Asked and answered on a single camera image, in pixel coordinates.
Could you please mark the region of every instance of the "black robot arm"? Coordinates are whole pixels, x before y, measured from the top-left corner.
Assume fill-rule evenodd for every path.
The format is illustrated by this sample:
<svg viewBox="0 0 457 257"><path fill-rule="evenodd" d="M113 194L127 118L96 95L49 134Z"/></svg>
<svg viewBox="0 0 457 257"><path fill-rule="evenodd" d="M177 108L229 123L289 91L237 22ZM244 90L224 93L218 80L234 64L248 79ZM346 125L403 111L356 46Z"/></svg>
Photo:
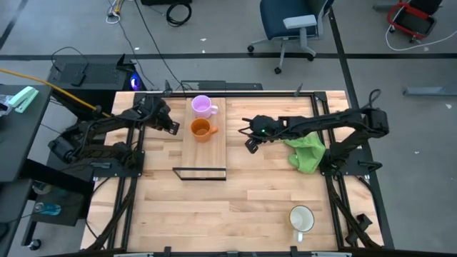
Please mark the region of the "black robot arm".
<svg viewBox="0 0 457 257"><path fill-rule="evenodd" d="M245 143L251 153L258 150L260 143L284 139L297 139L314 131L351 127L355 131L340 143L333 143L328 150L331 165L341 167L349 153L370 138L380 138L388 134L386 112L374 108L347 109L342 112L306 118L302 116L282 116L275 121L268 116L243 119L249 127L239 132L249 137Z"/></svg>
<svg viewBox="0 0 457 257"><path fill-rule="evenodd" d="M131 154L130 146L124 142L113 146L92 145L94 137L132 126L148 126L176 135L179 124L169 116L170 108L158 96L146 95L134 107L117 116L76 124L49 143L49 148L65 163L75 163L83 158L115 158L125 164Z"/></svg>

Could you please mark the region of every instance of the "wheel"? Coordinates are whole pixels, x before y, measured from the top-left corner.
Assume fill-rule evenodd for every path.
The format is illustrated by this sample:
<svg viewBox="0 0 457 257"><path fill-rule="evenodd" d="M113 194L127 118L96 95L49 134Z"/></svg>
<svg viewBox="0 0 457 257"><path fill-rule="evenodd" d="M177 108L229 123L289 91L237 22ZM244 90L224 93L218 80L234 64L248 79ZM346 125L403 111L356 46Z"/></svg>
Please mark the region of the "wheel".
<svg viewBox="0 0 457 257"><path fill-rule="evenodd" d="M36 251L36 250L40 249L40 247L41 247L41 240L39 240L39 239L34 239L29 244L30 251Z"/></svg>

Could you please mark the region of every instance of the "orange mug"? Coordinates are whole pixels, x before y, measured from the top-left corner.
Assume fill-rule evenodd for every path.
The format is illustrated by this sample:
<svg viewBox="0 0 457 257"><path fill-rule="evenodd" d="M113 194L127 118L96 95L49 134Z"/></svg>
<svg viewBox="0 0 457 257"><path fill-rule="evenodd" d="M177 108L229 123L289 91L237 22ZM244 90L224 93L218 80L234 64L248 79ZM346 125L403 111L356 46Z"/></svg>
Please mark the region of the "orange mug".
<svg viewBox="0 0 457 257"><path fill-rule="evenodd" d="M191 130L195 140L203 143L208 141L211 136L217 132L217 127L211 126L207 119L198 118L192 121Z"/></svg>

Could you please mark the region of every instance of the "concrete floor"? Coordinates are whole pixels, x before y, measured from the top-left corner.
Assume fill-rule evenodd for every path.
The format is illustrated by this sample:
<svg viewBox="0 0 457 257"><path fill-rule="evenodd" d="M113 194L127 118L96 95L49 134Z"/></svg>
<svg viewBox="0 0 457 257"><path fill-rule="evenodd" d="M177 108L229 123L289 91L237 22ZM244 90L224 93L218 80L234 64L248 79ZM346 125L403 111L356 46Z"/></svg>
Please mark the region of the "concrete floor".
<svg viewBox="0 0 457 257"><path fill-rule="evenodd" d="M22 1L26 3L20 13L16 10L21 0L0 2L0 33L10 20L17 18L5 44L0 46L1 67L45 79L51 67L51 62L45 57L64 46L76 47L84 54L131 53L119 25L105 23L105 12L109 7L107 0ZM194 0L194 15L180 28L169 27L162 16L148 7L140 7L162 53L201 54L205 51L207 54L226 54L245 53L250 41L264 37L259 2ZM346 54L351 54L348 66L358 102L365 104L373 89L383 92L375 106L387 111L391 133L383 139L372 140L370 145L374 159L384 165L378 171L378 177L394 245L397 249L457 253L454 243L457 223L453 218L457 212L456 158L453 152L457 139L452 136L457 128L457 100L412 98L401 93L407 86L455 85L457 60L430 54L457 53L457 36L428 48L401 53L417 54L415 56L388 55L397 53L384 41L388 27L386 14L375 12L371 8L373 3L374 0L336 0L333 10L343 49ZM456 8L457 1L443 2L443 8L436 14L437 27L423 43L441 39L455 30L451 24L457 22ZM163 11L166 6L157 6L157 9ZM136 53L156 54L134 3L126 1L121 15L127 36L134 47L139 48ZM328 19L325 19L324 31L324 38L312 41L310 45L319 54L333 55L313 62L286 59L281 75L273 72L278 59L172 59L167 63L182 80L257 82L262 83L266 90L296 89L301 83L303 89L308 90L346 90ZM394 47L411 46L401 33L388 36ZM279 46L264 44L257 46L256 51L278 52ZM292 46L288 52L300 52L300 49ZM62 54L75 53L64 51ZM370 59L369 55L357 54L386 55ZM14 61L20 55L41 60ZM165 79L174 87L177 85L161 60L142 59L140 62L146 75L159 88L163 88ZM0 74L0 84L35 83ZM66 109L50 104L43 124L62 131L75 120ZM42 126L30 157L46 163L49 155L46 145L55 136L55 132ZM45 256L79 249L83 222L74 228L39 224L35 237L41 238L44 245L34 252L20 246L26 223L25 218L10 256Z"/></svg>

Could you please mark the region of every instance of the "chair seat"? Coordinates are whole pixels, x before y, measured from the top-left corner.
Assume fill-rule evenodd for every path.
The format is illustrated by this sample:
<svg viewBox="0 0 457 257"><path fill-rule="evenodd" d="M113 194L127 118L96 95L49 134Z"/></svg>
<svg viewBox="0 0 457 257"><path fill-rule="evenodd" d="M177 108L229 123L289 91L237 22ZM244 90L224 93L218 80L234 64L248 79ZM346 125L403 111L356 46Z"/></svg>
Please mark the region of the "chair seat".
<svg viewBox="0 0 457 257"><path fill-rule="evenodd" d="M286 18L312 14L306 0L262 0L260 3L263 28L268 39L300 36L300 29L286 29ZM306 28L308 37L316 35L316 27Z"/></svg>

